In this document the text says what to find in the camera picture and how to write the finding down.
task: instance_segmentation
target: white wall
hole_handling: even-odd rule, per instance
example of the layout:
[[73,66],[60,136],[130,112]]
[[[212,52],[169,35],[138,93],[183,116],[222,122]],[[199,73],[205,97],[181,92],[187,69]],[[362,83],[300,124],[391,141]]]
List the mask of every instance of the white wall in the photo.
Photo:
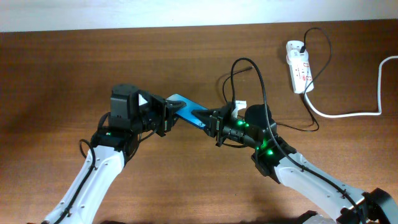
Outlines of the white wall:
[[0,0],[0,31],[398,18],[397,0]]

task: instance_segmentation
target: wood grain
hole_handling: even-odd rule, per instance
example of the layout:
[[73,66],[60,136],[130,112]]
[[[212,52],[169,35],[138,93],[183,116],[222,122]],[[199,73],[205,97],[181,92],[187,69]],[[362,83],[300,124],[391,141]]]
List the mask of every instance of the wood grain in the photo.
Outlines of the wood grain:
[[[397,20],[1,34],[0,223],[40,223],[54,208],[82,166],[78,140],[94,133],[118,83],[217,108],[220,77],[245,56],[262,71],[274,119],[305,127],[310,118],[292,92],[285,44],[312,26],[327,30],[335,50],[310,93],[313,104],[331,114],[376,110],[379,63],[398,55]],[[308,51],[316,73],[328,57],[321,34],[310,35]],[[343,182],[398,199],[397,70],[396,61],[383,67],[382,116],[317,117],[319,132],[280,127],[279,134]],[[261,102],[255,71],[236,76],[236,94]],[[269,222],[320,211],[262,177],[252,150],[214,145],[184,122],[151,137],[109,188],[94,223]]]

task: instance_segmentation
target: white power strip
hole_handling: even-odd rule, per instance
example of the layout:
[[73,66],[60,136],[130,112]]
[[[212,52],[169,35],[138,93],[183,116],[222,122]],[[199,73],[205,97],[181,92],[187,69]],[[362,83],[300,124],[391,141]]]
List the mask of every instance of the white power strip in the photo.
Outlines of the white power strip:
[[[307,83],[312,81],[308,52],[305,50],[304,53],[300,53],[303,46],[304,43],[299,40],[291,40],[286,44],[286,61],[290,67],[294,93],[303,93]],[[313,83],[311,83],[307,92],[311,90],[313,90]]]

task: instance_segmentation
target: brown wooden surface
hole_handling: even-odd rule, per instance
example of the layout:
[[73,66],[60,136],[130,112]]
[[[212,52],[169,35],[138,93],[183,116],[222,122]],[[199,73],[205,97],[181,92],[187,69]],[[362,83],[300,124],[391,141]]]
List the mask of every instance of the brown wooden surface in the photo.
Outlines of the brown wooden surface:
[[[220,76],[245,56],[261,69],[274,119],[305,127],[310,118],[292,92],[285,44],[312,26],[327,30],[335,50],[310,93],[313,104],[330,114],[375,111],[379,63],[398,55],[396,20],[1,34],[0,223],[40,223],[60,201],[83,163],[78,140],[95,132],[118,83],[217,108]],[[310,34],[308,51],[316,73],[328,57],[320,33]],[[382,116],[317,116],[319,132],[279,127],[279,134],[343,182],[380,187],[398,200],[397,70],[398,61],[383,67]],[[236,91],[238,100],[261,103],[255,71],[236,77]],[[320,210],[262,177],[251,154],[218,148],[180,121],[165,138],[140,146],[94,223],[239,223]]]

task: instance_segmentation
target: white cable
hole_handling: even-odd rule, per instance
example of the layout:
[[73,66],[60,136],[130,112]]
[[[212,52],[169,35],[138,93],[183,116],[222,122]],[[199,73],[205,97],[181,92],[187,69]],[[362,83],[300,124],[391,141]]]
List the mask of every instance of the white cable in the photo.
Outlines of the white cable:
[[310,99],[307,96],[307,93],[304,94],[305,101],[307,102],[307,105],[319,116],[325,117],[325,118],[347,118],[350,116],[378,116],[381,114],[381,67],[383,66],[384,62],[390,60],[390,59],[398,59],[398,55],[396,56],[390,56],[386,59],[384,59],[380,65],[379,65],[379,78],[377,79],[377,107],[378,111],[377,112],[362,112],[362,113],[348,113],[348,114],[336,114],[336,115],[328,115],[324,114],[320,111],[318,111],[311,103]]

